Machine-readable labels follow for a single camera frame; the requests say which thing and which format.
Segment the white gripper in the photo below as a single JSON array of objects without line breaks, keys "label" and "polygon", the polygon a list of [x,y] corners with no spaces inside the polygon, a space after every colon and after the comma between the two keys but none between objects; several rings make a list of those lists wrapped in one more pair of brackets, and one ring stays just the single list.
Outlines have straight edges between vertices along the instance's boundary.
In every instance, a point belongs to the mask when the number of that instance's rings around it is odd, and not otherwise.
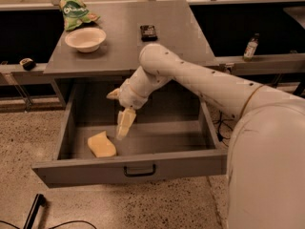
[{"label": "white gripper", "polygon": [[118,113],[117,118],[116,138],[122,140],[128,134],[136,118],[135,110],[139,110],[148,101],[148,98],[142,97],[134,91],[129,79],[126,79],[119,89],[116,88],[108,93],[107,98],[118,100],[120,105],[126,108]]}]

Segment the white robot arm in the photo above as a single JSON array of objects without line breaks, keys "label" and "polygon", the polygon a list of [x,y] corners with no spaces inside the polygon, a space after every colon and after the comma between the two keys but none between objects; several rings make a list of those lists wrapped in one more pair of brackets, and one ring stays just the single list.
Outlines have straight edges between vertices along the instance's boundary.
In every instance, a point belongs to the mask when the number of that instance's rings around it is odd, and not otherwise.
[{"label": "white robot arm", "polygon": [[156,43],[108,97],[136,111],[174,80],[235,120],[228,148],[228,229],[305,229],[305,100],[181,59]]}]

